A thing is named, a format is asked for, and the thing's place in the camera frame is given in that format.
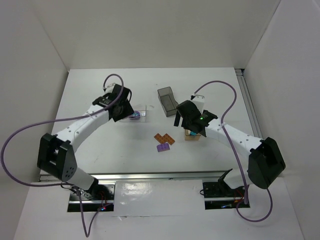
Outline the purple rounded printed lego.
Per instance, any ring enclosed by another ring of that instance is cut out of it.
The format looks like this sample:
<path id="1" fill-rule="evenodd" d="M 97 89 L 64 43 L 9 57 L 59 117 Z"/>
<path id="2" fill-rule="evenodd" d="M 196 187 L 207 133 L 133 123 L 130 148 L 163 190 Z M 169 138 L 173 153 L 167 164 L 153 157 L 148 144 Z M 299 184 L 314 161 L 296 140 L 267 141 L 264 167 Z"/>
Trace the purple rounded printed lego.
<path id="1" fill-rule="evenodd" d="M 128 118 L 129 118 L 129 120 L 133 120 L 133 121 L 140 120 L 141 112 L 140 111 L 134 111 L 134 113 L 132 115 L 130 115 Z"/>

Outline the light purple curved lego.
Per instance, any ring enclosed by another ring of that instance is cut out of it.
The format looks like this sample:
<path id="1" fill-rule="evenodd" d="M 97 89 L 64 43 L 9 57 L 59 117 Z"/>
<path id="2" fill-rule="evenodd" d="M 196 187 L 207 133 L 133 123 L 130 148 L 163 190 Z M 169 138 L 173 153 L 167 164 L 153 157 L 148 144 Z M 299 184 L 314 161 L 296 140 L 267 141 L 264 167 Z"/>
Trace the light purple curved lego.
<path id="1" fill-rule="evenodd" d="M 161 153 L 164 151 L 169 151 L 170 150 L 170 145 L 166 142 L 166 143 L 162 143 L 156 146 L 157 152 Z"/>

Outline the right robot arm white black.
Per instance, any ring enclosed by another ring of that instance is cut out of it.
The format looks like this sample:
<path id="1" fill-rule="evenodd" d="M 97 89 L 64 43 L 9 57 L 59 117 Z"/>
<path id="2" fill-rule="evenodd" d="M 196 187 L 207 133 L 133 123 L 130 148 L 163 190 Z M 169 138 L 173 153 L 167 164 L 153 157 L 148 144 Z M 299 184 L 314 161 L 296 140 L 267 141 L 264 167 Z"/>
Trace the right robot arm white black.
<path id="1" fill-rule="evenodd" d="M 210 138 L 230 147 L 233 144 L 238 155 L 246 160 L 247 169 L 227 170 L 218 180 L 222 188 L 237 189 L 245 185 L 255 185 L 268 189 L 286 168 L 277 142 L 268 137 L 261 139 L 248 135 L 231 125 L 222 123 L 213 113 L 200 111 L 202 103 L 186 100 L 177 105 L 174 126 L 183 127 L 196 134 Z"/>

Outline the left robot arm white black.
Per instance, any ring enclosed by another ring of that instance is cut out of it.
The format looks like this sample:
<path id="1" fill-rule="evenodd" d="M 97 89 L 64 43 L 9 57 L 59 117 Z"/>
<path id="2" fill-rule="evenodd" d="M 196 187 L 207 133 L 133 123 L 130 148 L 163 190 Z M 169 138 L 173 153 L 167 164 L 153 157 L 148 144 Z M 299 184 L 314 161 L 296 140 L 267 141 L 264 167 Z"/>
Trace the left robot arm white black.
<path id="1" fill-rule="evenodd" d="M 100 126 L 110 120 L 117 122 L 134 113 L 130 104 L 132 91 L 113 83 L 105 94 L 95 99 L 85 114 L 54 135 L 40 139 L 37 167 L 64 183 L 83 190 L 92 198 L 110 196 L 108 188 L 77 165 L 75 153 L 79 146 Z"/>

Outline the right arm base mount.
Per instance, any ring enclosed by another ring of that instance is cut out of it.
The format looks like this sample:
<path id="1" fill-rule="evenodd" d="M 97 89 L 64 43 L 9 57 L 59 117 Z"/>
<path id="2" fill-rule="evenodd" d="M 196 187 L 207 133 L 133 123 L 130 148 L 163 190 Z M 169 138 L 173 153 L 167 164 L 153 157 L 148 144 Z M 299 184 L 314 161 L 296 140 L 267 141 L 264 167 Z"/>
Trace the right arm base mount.
<path id="1" fill-rule="evenodd" d="M 235 209 L 240 203 L 240 208 L 249 208 L 250 204 L 244 204 L 245 188 L 240 186 L 236 189 L 222 188 L 218 182 L 203 182 L 199 191 L 204 197 L 206 210 Z"/>

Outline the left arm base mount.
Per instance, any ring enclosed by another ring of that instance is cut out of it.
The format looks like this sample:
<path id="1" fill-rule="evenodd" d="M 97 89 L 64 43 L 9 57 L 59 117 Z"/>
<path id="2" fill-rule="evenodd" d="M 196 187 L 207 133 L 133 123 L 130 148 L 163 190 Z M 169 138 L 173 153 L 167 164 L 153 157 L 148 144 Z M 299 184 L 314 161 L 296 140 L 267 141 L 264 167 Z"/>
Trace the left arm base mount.
<path id="1" fill-rule="evenodd" d="M 80 190 L 81 201 L 84 212 L 96 212 L 98 208 L 102 208 L 101 212 L 113 212 L 114 211 L 114 196 L 116 190 L 115 181 L 102 181 L 103 185 L 108 189 L 108 196 L 105 197 L 101 193 L 97 197 L 92 197 L 87 192 Z M 72 190 L 69 194 L 69 200 L 67 205 L 68 213 L 80 213 L 80 200 L 75 190 Z"/>

